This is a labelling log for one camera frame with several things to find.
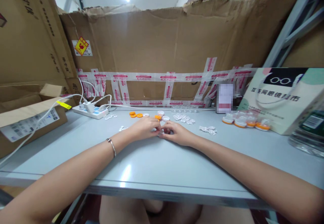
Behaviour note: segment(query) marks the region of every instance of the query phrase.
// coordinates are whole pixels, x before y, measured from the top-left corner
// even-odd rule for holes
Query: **barcode label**
[[[5,127],[0,128],[0,131],[7,137],[11,142],[15,142],[26,135],[29,135],[33,132],[33,130],[38,127],[38,129],[43,128],[50,123],[53,123],[56,120],[59,120],[59,116],[55,109],[52,109],[48,115],[41,120],[41,122],[37,124],[37,121],[44,116],[46,112],[35,115],[34,117],[30,117],[28,119],[24,119],[17,123],[7,125]]]
[[[319,118],[319,117],[315,117],[313,115],[309,116],[308,119],[303,123],[303,125],[315,129],[317,128],[317,126],[319,126],[322,122],[324,121],[324,119]]]

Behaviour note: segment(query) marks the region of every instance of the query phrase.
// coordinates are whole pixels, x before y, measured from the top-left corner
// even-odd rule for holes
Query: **shipping label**
[[[11,142],[15,142],[15,141],[29,135],[34,130],[36,130],[36,127],[37,127],[36,123],[41,117],[44,116],[44,114],[46,114],[46,112],[40,113],[40,114],[30,117],[28,119],[21,120],[17,123],[7,125],[5,127],[0,128],[0,131],[3,133],[3,135],[5,137],[7,137],[8,140],[10,140]],[[40,121],[37,128],[41,129],[41,128],[53,123],[54,121],[59,120],[59,119],[60,118],[59,118],[55,108],[53,108],[48,113],[48,115]]]

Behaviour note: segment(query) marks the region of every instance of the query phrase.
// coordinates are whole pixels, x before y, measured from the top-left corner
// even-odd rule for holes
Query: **desk surface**
[[[165,111],[173,119],[171,111]],[[0,168],[0,184],[26,187],[61,163],[129,127],[137,118],[118,108],[117,118],[97,120],[68,112],[68,122],[21,148]],[[187,113],[196,124],[183,124],[191,132],[239,151],[324,189],[324,159],[303,153],[275,132],[241,129],[221,122],[214,111]],[[214,126],[218,134],[199,131]],[[269,209],[244,186],[189,147],[158,137],[127,146],[85,190],[88,193],[192,201],[235,207]]]

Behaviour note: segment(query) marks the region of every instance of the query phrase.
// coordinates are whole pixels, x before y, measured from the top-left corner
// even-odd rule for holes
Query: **white power strip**
[[[109,110],[105,109],[103,111],[98,111],[99,107],[94,107],[95,111],[93,113],[89,113],[86,109],[80,109],[79,106],[75,106],[74,108],[72,108],[73,112],[75,113],[79,113],[91,118],[95,118],[95,119],[101,119],[103,117],[105,117],[107,114],[109,114]]]

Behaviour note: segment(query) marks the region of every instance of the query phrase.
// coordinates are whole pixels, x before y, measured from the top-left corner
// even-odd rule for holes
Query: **warning label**
[[[80,37],[79,40],[72,40],[72,44],[74,46],[74,52],[76,56],[92,56],[89,40],[84,40],[82,37]]]

